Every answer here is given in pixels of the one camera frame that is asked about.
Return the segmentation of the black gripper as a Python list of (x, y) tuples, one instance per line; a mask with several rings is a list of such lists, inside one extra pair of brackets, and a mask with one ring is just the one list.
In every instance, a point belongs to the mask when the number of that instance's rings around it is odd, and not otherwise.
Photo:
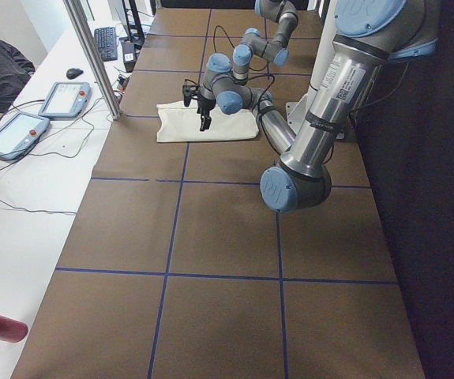
[(215, 98), (209, 99), (208, 97), (202, 95), (200, 92), (197, 94), (197, 113), (201, 115), (201, 132), (209, 130), (212, 122), (210, 111), (215, 107), (215, 105)]

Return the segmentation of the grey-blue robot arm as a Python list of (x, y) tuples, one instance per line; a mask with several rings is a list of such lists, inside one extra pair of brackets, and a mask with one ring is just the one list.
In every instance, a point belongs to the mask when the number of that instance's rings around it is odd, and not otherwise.
[(246, 29), (232, 54), (232, 73), (240, 84), (248, 81), (253, 56), (282, 66), (289, 56), (287, 46), (291, 35), (298, 26), (298, 12), (291, 1), (255, 1), (254, 10), (265, 20), (277, 24), (277, 28), (271, 39), (264, 37), (257, 28)]
[(309, 90), (302, 97), (302, 123), (293, 130), (275, 109), (271, 94), (247, 86), (252, 57), (278, 66), (298, 25), (289, 1), (258, 1), (256, 13), (277, 23), (267, 41), (249, 29), (232, 56), (210, 56), (204, 79), (184, 86), (186, 103), (195, 99), (201, 128), (211, 125), (210, 112), (251, 111), (272, 147), (280, 154), (261, 176), (265, 204), (276, 212), (310, 208), (326, 200), (331, 179), (325, 158), (351, 112), (362, 107), (381, 66), (431, 55), (437, 45), (441, 4), (438, 1), (333, 1), (326, 14)]

